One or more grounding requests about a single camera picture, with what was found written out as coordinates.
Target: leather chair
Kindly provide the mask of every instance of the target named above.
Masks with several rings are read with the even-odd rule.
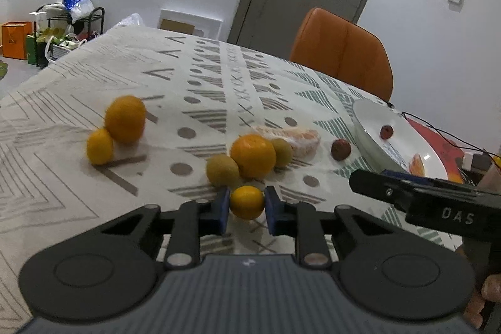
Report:
[[[393,74],[386,51],[373,34],[324,9],[308,12],[297,32],[290,61],[389,101]]]

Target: screw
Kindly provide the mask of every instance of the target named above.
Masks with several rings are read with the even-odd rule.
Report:
[[[303,258],[305,264],[309,266],[323,266],[329,262],[329,258],[322,253],[309,253]]]
[[[247,267],[254,266],[255,264],[256,264],[256,261],[254,259],[247,259],[247,260],[242,261],[242,265],[247,266]]]
[[[169,257],[167,258],[167,263],[172,266],[186,266],[189,265],[192,260],[193,258],[189,254],[176,252],[172,255],[169,255]]]

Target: yellow citrus fruit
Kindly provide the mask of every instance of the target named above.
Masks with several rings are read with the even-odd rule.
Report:
[[[240,175],[249,179],[264,179],[275,167],[275,148],[259,135],[240,136],[230,149],[230,157],[239,165]]]
[[[111,137],[119,143],[131,144],[143,135],[146,122],[146,107],[133,95],[124,95],[114,100],[106,110],[104,126]]]
[[[236,186],[240,182],[239,167],[227,155],[212,156],[205,165],[205,174],[213,186]]]
[[[103,165],[113,159],[113,139],[106,129],[98,129],[89,135],[87,157],[93,165]]]
[[[292,162],[292,156],[294,155],[294,151],[292,150],[292,146],[289,142],[284,141],[283,139],[273,139],[271,144],[275,148],[276,153],[276,164],[277,167],[285,167],[290,162]]]
[[[265,198],[260,189],[253,186],[237,188],[230,196],[230,209],[238,218],[254,220],[265,208]]]

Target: black cable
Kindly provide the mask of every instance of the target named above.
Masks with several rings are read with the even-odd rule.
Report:
[[[414,114],[410,114],[409,112],[402,112],[402,115],[404,116],[404,118],[405,118],[405,119],[407,119],[407,115],[409,115],[409,116],[411,116],[411,117],[413,117],[413,118],[415,118],[415,119],[417,119],[417,120],[419,120],[419,121],[421,121],[421,122],[424,122],[425,124],[427,124],[427,125],[428,125],[428,127],[430,127],[431,129],[433,129],[433,130],[434,130],[435,132],[437,132],[440,136],[442,136],[442,137],[443,137],[443,138],[447,141],[447,143],[449,143],[451,146],[454,146],[454,147],[459,147],[460,149],[471,150],[471,151],[475,151],[475,152],[482,152],[482,153],[484,153],[485,155],[489,155],[489,157],[490,157],[490,159],[492,160],[492,162],[494,163],[494,165],[498,168],[498,170],[499,170],[499,171],[501,171],[501,166],[500,166],[500,165],[498,165],[498,164],[496,163],[496,161],[494,160],[494,157],[497,157],[497,158],[501,159],[501,156],[498,156],[498,155],[496,155],[495,153],[488,152],[488,151],[487,151],[487,150],[485,150],[485,149],[481,149],[480,147],[477,147],[477,146],[475,146],[475,145],[472,145],[471,143],[466,142],[466,141],[464,141],[463,139],[460,139],[460,138],[459,138],[459,137],[457,137],[456,135],[453,135],[453,134],[451,134],[451,133],[449,133],[449,132],[447,132],[447,131],[444,131],[444,130],[442,130],[442,129],[438,129],[438,128],[434,127],[432,124],[430,124],[430,122],[425,121],[424,119],[420,118],[419,116],[416,116],[416,115],[414,115]],[[462,142],[462,143],[464,143],[465,145],[468,145],[468,146],[470,146],[470,147],[458,146],[458,145],[456,145],[455,143],[452,143],[449,139],[447,139],[447,138],[443,135],[443,133],[444,133],[444,134],[446,134],[446,135],[449,135],[450,137],[453,137],[454,139],[457,139],[458,141],[460,141],[460,142]]]

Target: tablecloth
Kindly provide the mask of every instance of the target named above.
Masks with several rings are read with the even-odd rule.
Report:
[[[120,95],[144,101],[144,136],[137,146],[118,146],[114,161],[97,169],[85,156],[86,139]],[[0,101],[0,333],[29,319],[17,276],[31,255],[147,203],[171,210],[214,198],[206,159],[254,125],[302,126],[322,137],[313,157],[256,186],[274,185],[282,199],[319,210],[351,204],[454,249],[457,237],[408,225],[392,206],[350,191],[350,174],[370,169],[352,123],[353,102],[364,98],[385,104],[280,58],[145,27],[112,29],[49,65]],[[330,155],[339,137],[353,148],[344,162]],[[264,214],[249,222],[230,216],[226,234],[202,238],[201,251],[292,253],[294,244],[270,236]]]

